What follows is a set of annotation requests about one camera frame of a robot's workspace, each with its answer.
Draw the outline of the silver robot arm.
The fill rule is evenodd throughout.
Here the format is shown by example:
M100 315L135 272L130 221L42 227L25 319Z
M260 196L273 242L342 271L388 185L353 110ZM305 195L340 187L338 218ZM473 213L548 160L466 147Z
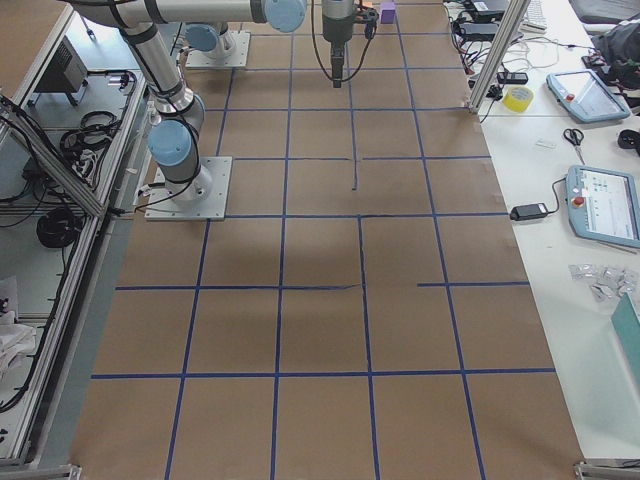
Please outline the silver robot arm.
M151 128L148 148L164 175L168 199L189 205L212 191L212 175L199 153L204 103L183 78L158 27L184 22L219 42L229 22L268 24L280 33L303 23L305 1L72 1L80 15L115 28L127 44L151 90L160 116Z
M296 30L306 15L305 1L267 1L267 21L281 33ZM333 60L342 58L356 25L364 27L365 37L372 39L377 31L377 10L361 1L323 1L322 37L330 44ZM232 31L226 22L188 23L184 40L190 49L188 61L202 60L206 68L240 66L246 63L250 33Z

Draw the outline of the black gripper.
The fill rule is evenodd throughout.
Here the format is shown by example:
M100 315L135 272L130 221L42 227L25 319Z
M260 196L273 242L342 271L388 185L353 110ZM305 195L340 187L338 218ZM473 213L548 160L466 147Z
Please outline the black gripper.
M355 5L354 23L364 26L364 36L366 39L373 39L377 33L379 22L378 11L364 4Z
M322 35L331 44L331 82L340 88L344 81L345 44L352 38L354 15L332 18L322 15Z

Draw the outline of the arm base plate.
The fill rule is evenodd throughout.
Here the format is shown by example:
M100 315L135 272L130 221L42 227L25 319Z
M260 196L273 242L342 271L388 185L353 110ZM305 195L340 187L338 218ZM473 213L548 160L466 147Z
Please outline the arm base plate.
M223 220L232 171L231 157L201 157L200 173L180 195L181 190L169 183L153 189L144 217L149 221L200 221Z
M245 68L250 39L251 34L245 30L227 30L219 35L213 30L191 29L186 34L189 45L186 68L191 70Z

